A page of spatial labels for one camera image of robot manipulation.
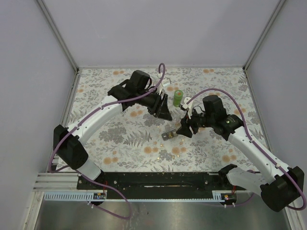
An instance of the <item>white wall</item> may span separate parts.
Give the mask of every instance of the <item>white wall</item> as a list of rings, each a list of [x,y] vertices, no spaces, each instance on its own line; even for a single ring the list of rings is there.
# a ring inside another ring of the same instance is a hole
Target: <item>white wall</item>
[[[73,71],[34,0],[2,0],[0,31],[0,228],[17,230]]]
[[[289,0],[248,69],[248,76],[274,153],[305,173],[306,66],[307,1]],[[303,215],[306,221],[307,210]]]
[[[278,0],[45,0],[84,66],[243,66]]]

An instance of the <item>gray floor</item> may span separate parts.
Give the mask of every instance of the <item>gray floor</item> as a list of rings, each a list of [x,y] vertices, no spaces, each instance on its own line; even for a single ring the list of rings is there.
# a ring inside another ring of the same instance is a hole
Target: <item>gray floor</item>
[[[123,202],[102,204],[127,215]],[[132,220],[120,220],[83,202],[45,201],[36,230],[290,230],[285,212],[271,211],[255,196],[246,206],[209,207],[200,203],[132,203]]]

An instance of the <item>green cylinder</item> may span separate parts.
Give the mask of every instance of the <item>green cylinder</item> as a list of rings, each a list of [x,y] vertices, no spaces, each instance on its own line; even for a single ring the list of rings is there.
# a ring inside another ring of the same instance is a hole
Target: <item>green cylinder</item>
[[[183,97],[183,91],[182,90],[176,90],[174,92],[174,102],[173,102],[173,105],[175,107],[179,107],[180,106],[180,102],[181,102],[182,97]]]

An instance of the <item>table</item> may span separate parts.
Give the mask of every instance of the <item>table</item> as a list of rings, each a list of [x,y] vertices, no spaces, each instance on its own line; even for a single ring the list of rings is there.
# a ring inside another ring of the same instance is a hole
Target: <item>table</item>
[[[114,85],[130,78],[136,69],[83,69],[74,98],[69,123],[84,116],[106,96]],[[140,69],[157,78],[157,69]],[[229,92],[239,103],[250,132],[265,145],[248,83],[242,68],[178,68],[167,69],[171,85],[166,88],[168,106],[174,121],[168,122],[148,114],[146,107],[134,105],[101,127],[84,146],[90,159],[105,172],[216,172],[232,163],[243,170],[257,169],[237,148],[213,132],[201,128],[192,138],[178,136],[163,141],[166,129],[179,128],[185,114],[172,105],[174,90],[181,89],[184,97],[192,97],[206,88]],[[232,101],[220,92],[229,114],[239,112]],[[199,96],[194,105],[203,109]],[[57,168],[65,165],[60,160]]]

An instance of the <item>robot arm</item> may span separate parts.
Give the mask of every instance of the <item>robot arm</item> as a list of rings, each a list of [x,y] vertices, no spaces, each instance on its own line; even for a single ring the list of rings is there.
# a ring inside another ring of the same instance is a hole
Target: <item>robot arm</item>
[[[228,115],[223,107],[222,100],[217,95],[205,97],[203,104],[205,111],[200,114],[195,109],[187,110],[186,104],[182,106],[184,110],[187,110],[187,114],[181,120],[181,128],[178,129],[177,134],[190,138],[193,133],[198,132],[199,127],[212,127],[216,134],[221,135],[241,150],[261,172],[261,175],[253,174],[230,164],[219,171],[222,178],[227,178],[232,185],[243,187],[260,195],[263,201],[274,211],[282,210],[300,197],[299,192],[286,175],[264,156],[253,142],[256,142],[273,158],[278,166],[287,169],[288,174],[302,190],[304,173],[299,167],[290,168],[289,165],[268,151],[258,140],[253,139],[253,142],[249,140],[242,120],[236,115]]]
[[[151,83],[152,80],[148,74],[140,70],[134,71],[129,80],[125,80],[121,84],[114,86],[108,92],[108,96],[83,118],[70,124],[67,128],[61,125],[57,126],[54,129],[54,149],[70,131],[77,127],[74,133],[70,134],[61,144],[57,154],[72,169],[79,171],[91,180],[96,180],[98,177],[103,176],[103,171],[89,159],[83,145],[109,119],[137,103],[146,106],[148,112],[157,118],[172,120],[172,116],[167,107],[167,94],[164,94],[161,88],[158,89],[159,93],[155,90],[138,100],[127,100],[147,93]],[[116,101],[122,101],[122,103],[112,104],[101,109],[101,106]]]

